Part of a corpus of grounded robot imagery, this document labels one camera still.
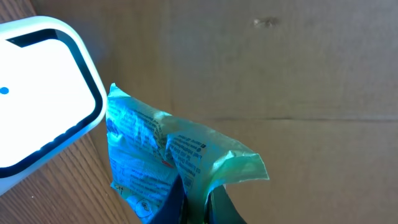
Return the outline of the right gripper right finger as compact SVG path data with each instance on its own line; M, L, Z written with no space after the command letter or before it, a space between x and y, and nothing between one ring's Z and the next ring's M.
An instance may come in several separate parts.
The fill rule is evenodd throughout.
M206 224L247 224L236 210L224 185L213 189L205 213Z

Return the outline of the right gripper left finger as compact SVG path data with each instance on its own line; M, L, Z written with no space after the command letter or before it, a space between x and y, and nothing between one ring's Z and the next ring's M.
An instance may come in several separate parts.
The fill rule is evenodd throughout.
M187 196L183 181L178 175L164 203L155 213L150 224L187 224Z

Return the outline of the teal snack packet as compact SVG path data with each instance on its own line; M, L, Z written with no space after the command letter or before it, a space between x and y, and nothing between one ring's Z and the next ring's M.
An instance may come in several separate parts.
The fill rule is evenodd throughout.
M106 110L112 188L149 223L181 178L188 220L205 221L215 188L266 180L261 156L238 140L153 108L112 84Z

